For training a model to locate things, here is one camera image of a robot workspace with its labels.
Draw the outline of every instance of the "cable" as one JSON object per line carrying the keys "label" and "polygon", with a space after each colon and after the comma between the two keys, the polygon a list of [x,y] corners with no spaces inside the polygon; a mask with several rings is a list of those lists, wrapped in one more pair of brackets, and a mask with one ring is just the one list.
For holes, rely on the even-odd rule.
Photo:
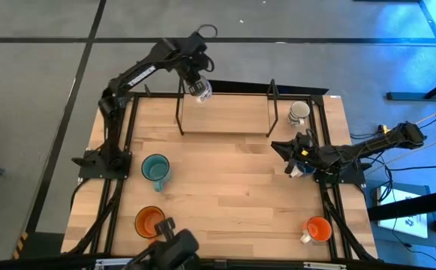
{"label": "cable", "polygon": [[206,55],[206,57],[208,59],[208,62],[211,65],[211,68],[210,69],[205,68],[204,70],[207,71],[207,72],[213,72],[214,69],[215,69],[215,63],[214,63],[214,61],[209,56]]}
{"label": "cable", "polygon": [[436,168],[436,166],[416,166],[416,167],[408,167],[408,168],[401,168],[401,169],[389,169],[393,172],[403,171],[403,170],[417,170],[417,169],[433,169]]}
{"label": "cable", "polygon": [[430,115],[430,116],[426,116],[425,118],[423,118],[423,119],[421,119],[421,120],[419,120],[418,122],[416,122],[416,123],[414,123],[414,124],[419,124],[419,123],[421,123],[421,122],[423,122],[423,121],[425,121],[426,119],[430,119],[431,117],[433,117],[433,116],[436,116],[436,112],[435,113],[433,113],[432,115]]}
{"label": "cable", "polygon": [[202,25],[200,25],[200,27],[197,28],[196,32],[199,33],[201,29],[206,28],[206,27],[210,27],[210,28],[215,30],[215,35],[212,36],[211,38],[216,38],[218,36],[218,28],[212,24],[202,24]]}
{"label": "cable", "polygon": [[77,191],[89,180],[89,178],[83,178],[83,180],[74,188],[73,194],[71,195],[71,207],[70,210],[73,209],[74,197],[76,196]]}
{"label": "cable", "polygon": [[384,153],[384,151],[382,151],[369,165],[373,165],[374,162],[377,161],[377,159]]}
{"label": "cable", "polygon": [[[395,197],[395,190],[394,189],[392,189],[392,199],[395,201],[395,203],[396,203],[396,197]],[[394,225],[392,226],[392,230],[391,230],[391,233],[396,237],[396,239],[398,239],[398,241],[407,249],[407,251],[409,251],[409,252],[411,252],[411,253],[414,253],[414,254],[423,254],[423,255],[426,255],[427,257],[430,257],[430,258],[432,258],[435,262],[436,262],[436,259],[433,257],[433,256],[431,256],[431,255],[429,255],[429,254],[426,254],[426,253],[424,253],[424,252],[422,252],[422,251],[415,251],[415,250],[411,250],[411,249],[409,249],[408,247],[407,247],[407,245],[403,242],[403,241],[401,241],[401,239],[395,234],[395,228],[396,228],[396,222],[398,221],[398,217],[395,219],[395,223],[394,223]]]}
{"label": "cable", "polygon": [[426,127],[428,127],[429,125],[433,124],[434,122],[436,122],[436,119],[433,120],[433,121],[430,121],[428,124],[425,124],[425,125],[423,125],[422,127],[419,127],[419,129],[426,128]]}
{"label": "cable", "polygon": [[367,133],[367,134],[352,134],[350,133],[350,137],[352,139],[355,140],[364,140],[364,139],[369,139],[369,138],[375,138],[380,132],[378,130],[376,130],[375,133],[371,134],[371,133]]}
{"label": "cable", "polygon": [[[380,164],[385,164],[384,158],[381,157],[381,160],[382,160],[382,161],[379,161],[379,160],[378,160],[379,157],[381,157],[381,155],[378,155],[378,156],[377,156],[376,158],[374,158],[374,159],[371,158],[371,157],[364,157],[364,158],[371,159],[371,160],[376,161],[376,162],[378,162],[378,163],[380,163]],[[387,186],[385,187],[385,189],[383,190],[383,193],[381,194],[381,196],[380,196],[379,198],[376,198],[377,201],[378,201],[379,203],[383,202],[383,201],[384,201],[384,200],[389,196],[389,194],[391,193],[391,190],[392,190],[392,173],[391,173],[391,171],[389,170],[388,166],[386,166],[386,165],[384,166],[384,173],[386,174],[386,177],[388,178],[388,181],[384,182],[383,184],[380,184],[379,186],[377,186],[377,187],[375,187],[375,188],[373,188],[373,189],[371,190],[371,198],[372,198],[374,192],[375,192],[378,188],[381,188],[381,187],[383,187],[384,185],[387,185]]]}
{"label": "cable", "polygon": [[338,171],[338,173],[336,173],[335,181],[329,187],[326,187],[326,189],[334,188],[339,183],[340,177],[341,177],[341,170]]}

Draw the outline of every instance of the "wooden table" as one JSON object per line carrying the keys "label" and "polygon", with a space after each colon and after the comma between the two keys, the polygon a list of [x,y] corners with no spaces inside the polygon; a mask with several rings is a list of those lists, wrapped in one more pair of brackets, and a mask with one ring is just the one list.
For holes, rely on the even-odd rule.
{"label": "wooden table", "polygon": [[[324,96],[323,101],[332,144],[349,144],[341,98]],[[312,176],[288,178],[284,174],[285,162],[270,147],[272,140],[291,140],[309,125],[295,128],[287,124],[292,102],[278,101],[279,121],[270,138],[228,133],[182,136],[175,120],[176,99],[140,98],[131,143],[132,167],[122,191],[112,254],[133,256],[149,244],[137,235],[134,218],[141,208],[157,206],[174,218],[176,231],[192,231],[200,243],[201,257],[329,260],[326,243],[303,245],[299,241],[302,223],[323,215],[318,185]],[[322,143],[316,107],[314,112]],[[269,118],[274,119],[273,112]],[[98,113],[89,147],[98,147],[102,138],[103,119]],[[171,164],[173,177],[162,193],[154,192],[152,183],[140,172],[143,160],[154,153],[165,155]],[[77,193],[63,252],[69,251],[94,222],[102,187],[102,179],[91,179]],[[377,256],[361,191],[351,184],[340,187],[347,225],[366,250]],[[106,232],[104,224],[98,251],[104,249]],[[342,257],[336,226],[335,238]]]}

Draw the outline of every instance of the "floor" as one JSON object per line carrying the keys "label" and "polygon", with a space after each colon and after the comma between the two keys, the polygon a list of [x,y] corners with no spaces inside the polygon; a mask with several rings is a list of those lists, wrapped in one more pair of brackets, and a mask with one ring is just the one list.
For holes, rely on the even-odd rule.
{"label": "floor", "polygon": [[[38,222],[40,232],[65,231],[78,171],[71,158],[81,156],[86,147],[102,89],[147,55],[155,42],[85,46],[87,37],[186,37],[198,25],[212,23],[220,38],[230,39],[208,44],[216,65],[213,73],[204,74],[209,79],[268,83],[274,78],[277,84],[327,88],[343,97],[354,134],[372,132],[379,124],[416,122],[436,112],[436,102],[384,98],[390,91],[426,92],[436,86],[436,42],[417,3],[113,0],[104,6],[99,27],[92,28],[99,3],[0,0],[0,167],[6,169],[0,176],[0,260],[10,257],[26,226],[68,101],[72,104],[77,93]],[[425,0],[425,5],[436,19],[436,0]],[[340,39],[345,37],[380,44]],[[326,42],[335,43],[316,38],[334,38]],[[280,40],[287,43],[274,43]],[[146,84],[154,92],[175,91],[177,76],[159,71]],[[436,140],[436,124],[424,131],[427,142]],[[401,153],[388,151],[384,158]],[[436,146],[392,166],[434,165],[434,153]],[[427,184],[436,192],[436,169],[394,176],[397,182]],[[381,170],[368,178],[386,179]],[[377,241],[377,246],[387,262],[436,267],[428,257],[395,242]],[[433,250],[413,248],[436,256]]]}

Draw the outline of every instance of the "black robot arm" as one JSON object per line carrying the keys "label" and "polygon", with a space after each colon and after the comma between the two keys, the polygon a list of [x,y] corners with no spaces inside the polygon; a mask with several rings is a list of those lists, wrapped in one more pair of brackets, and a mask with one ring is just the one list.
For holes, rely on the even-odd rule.
{"label": "black robot arm", "polygon": [[[360,158],[392,148],[415,149],[423,146],[425,139],[426,137],[422,135],[421,130],[415,124],[405,122],[398,124],[395,128],[377,138],[356,145],[325,145],[319,147],[317,138],[310,130],[307,130],[306,135],[298,133],[289,142],[272,142],[271,147],[277,151],[284,161],[287,161],[285,172],[290,176],[292,176],[298,163],[314,167],[317,171],[328,175],[339,175],[347,166],[357,164],[357,160]],[[329,197],[326,182],[320,181],[319,185],[324,207],[331,214],[341,234],[347,239],[356,255],[360,260],[375,260],[356,240],[356,237],[340,217]]]}
{"label": "black robot arm", "polygon": [[119,148],[121,121],[128,102],[126,95],[134,86],[160,69],[175,70],[189,85],[189,93],[199,96],[206,90],[200,71],[212,71],[214,63],[204,52],[204,38],[193,32],[186,39],[161,39],[149,54],[133,67],[109,81],[98,101],[104,119],[104,143],[83,157],[73,158],[81,166],[81,178],[125,179],[129,172],[131,153]]}
{"label": "black robot arm", "polygon": [[368,139],[356,145],[319,146],[316,138],[298,133],[289,142],[271,142],[271,147],[288,162],[285,172],[291,174],[297,163],[308,164],[326,173],[339,173],[346,166],[355,164],[360,158],[366,158],[382,151],[401,148],[415,149],[423,146],[426,137],[412,123],[400,123],[392,130],[374,139]]}

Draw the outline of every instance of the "black metal stand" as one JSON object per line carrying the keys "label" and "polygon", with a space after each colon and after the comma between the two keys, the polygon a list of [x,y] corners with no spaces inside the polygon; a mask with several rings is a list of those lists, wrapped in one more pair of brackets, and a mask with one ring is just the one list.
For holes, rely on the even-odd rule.
{"label": "black metal stand", "polygon": [[382,221],[411,215],[436,212],[436,193],[404,199],[368,209],[370,221]]}
{"label": "black metal stand", "polygon": [[436,87],[428,93],[388,92],[386,98],[390,101],[436,101]]}
{"label": "black metal stand", "polygon": [[[223,86],[233,86],[233,85],[238,85],[241,86],[243,88],[246,88],[246,82],[224,82],[224,81],[210,81],[209,83],[211,83],[211,86],[213,87],[213,92],[215,93],[219,93],[219,94],[223,94],[225,95],[226,93],[231,93],[229,91],[226,92],[222,92],[221,87]],[[253,86],[258,86],[258,88],[260,89],[261,84],[257,84],[257,83],[252,83],[251,85]],[[146,91],[148,97],[152,97],[152,95],[150,95],[149,91]],[[179,108],[181,105],[181,99],[184,98],[185,96],[185,87],[184,87],[184,83],[182,81],[182,79],[179,79],[179,86],[178,86],[178,94],[177,94],[177,102],[176,102],[176,123],[178,124],[178,129],[179,132],[181,133],[181,135],[184,135],[185,132],[182,130],[182,124],[181,124],[181,119],[179,118]],[[275,84],[275,80],[271,79],[271,83],[268,86],[268,89],[266,91],[266,97],[268,99],[272,98],[273,102],[274,102],[274,111],[275,111],[275,120],[274,122],[271,124],[270,128],[269,128],[269,132],[266,134],[266,137],[269,137],[271,135],[272,130],[275,128],[276,123],[278,123],[279,120],[279,116],[278,116],[278,96],[279,96],[279,92],[278,92],[278,87]]]}
{"label": "black metal stand", "polygon": [[[324,143],[326,145],[330,146],[331,145],[331,137],[329,135],[328,121],[326,119],[326,111],[324,110],[323,96],[322,95],[313,95],[313,96],[311,96],[311,100],[314,101],[318,105],[318,109],[319,109],[319,113],[320,113],[321,128],[323,130]],[[343,182],[343,181],[341,181],[340,179],[334,179],[334,177],[332,177],[335,182],[327,182],[326,180],[329,179],[329,177],[325,177],[324,175],[319,175],[319,173],[315,174],[314,177],[316,179],[319,177],[323,180],[322,182],[320,182],[319,185],[320,185],[321,199],[323,200],[323,205],[325,206],[324,207],[325,213],[328,212],[328,214],[327,214],[328,217],[331,215],[331,212],[326,207],[326,203],[331,203],[330,201],[329,202],[326,201],[326,198],[329,198],[329,195],[327,194],[328,188],[326,187],[326,184],[330,184],[330,185],[332,185],[332,193],[333,193],[333,196],[335,198],[337,215],[341,218],[343,224],[346,224],[346,219],[344,216],[343,202],[341,201],[341,191],[339,189],[339,182]],[[354,179],[357,179],[357,177],[348,177],[347,179],[354,180]],[[350,243],[346,239],[346,236],[343,232],[341,232],[341,241],[343,244],[344,258],[352,259],[353,254],[351,253]]]}

